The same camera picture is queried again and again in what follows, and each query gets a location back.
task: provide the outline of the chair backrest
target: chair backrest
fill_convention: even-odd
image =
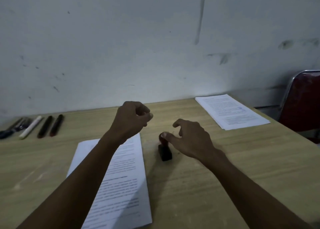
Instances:
[[[296,132],[320,128],[320,70],[305,70],[292,78],[279,122]]]

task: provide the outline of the paper document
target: paper document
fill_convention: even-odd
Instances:
[[[67,177],[98,143],[78,144]],[[140,134],[113,155],[82,228],[135,228],[152,223]]]
[[[195,100],[210,114],[217,124],[225,130],[270,123],[269,120],[261,117],[227,94],[211,97],[196,97]]]

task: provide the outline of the pen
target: pen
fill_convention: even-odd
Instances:
[[[52,116],[47,117],[46,121],[44,122],[44,124],[42,125],[42,127],[41,127],[41,129],[40,129],[40,131],[39,131],[39,133],[38,133],[38,136],[37,136],[37,137],[38,137],[39,139],[40,139],[40,138],[43,138],[43,137],[46,135],[46,132],[47,132],[47,130],[48,130],[48,128],[49,128],[52,120],[53,120],[53,117],[52,117]]]
[[[38,123],[42,120],[42,116],[38,116],[29,127],[26,128],[25,131],[21,135],[19,135],[19,139],[24,139],[30,134],[30,132],[38,125]]]
[[[51,131],[50,131],[50,136],[51,136],[51,137],[55,136],[55,135],[58,133],[58,130],[59,130],[60,126],[61,126],[61,123],[62,123],[62,121],[63,121],[63,118],[64,118],[63,115],[60,114],[60,115],[58,116],[56,122],[54,122],[54,125],[53,125],[53,127],[52,127],[52,129],[51,129]]]

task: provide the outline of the finger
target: finger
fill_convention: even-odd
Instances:
[[[182,124],[184,124],[186,122],[186,120],[179,118],[176,122],[173,123],[173,127],[178,127],[181,126]]]
[[[136,114],[141,116],[144,113],[150,113],[150,109],[143,105],[141,102],[133,102],[136,107]]]
[[[146,113],[146,114],[144,114],[142,116],[139,116],[138,118],[145,125],[147,122],[149,122],[153,118],[153,114],[152,113]]]
[[[179,135],[182,137],[182,128],[180,128]]]
[[[171,143],[174,147],[178,146],[180,142],[180,138],[175,137],[173,134],[169,132],[163,132],[161,137],[164,138],[167,142]]]

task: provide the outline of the table surface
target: table surface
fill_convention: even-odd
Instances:
[[[222,130],[194,100],[147,105],[154,118],[141,131],[153,223],[150,228],[247,228],[226,192],[198,161],[172,150],[162,162],[158,136],[174,121],[197,121],[214,145],[251,179],[308,222],[320,219],[320,149],[278,122]],[[79,142],[100,138],[117,108],[66,112],[55,137],[0,140],[0,227],[15,228],[65,179]]]

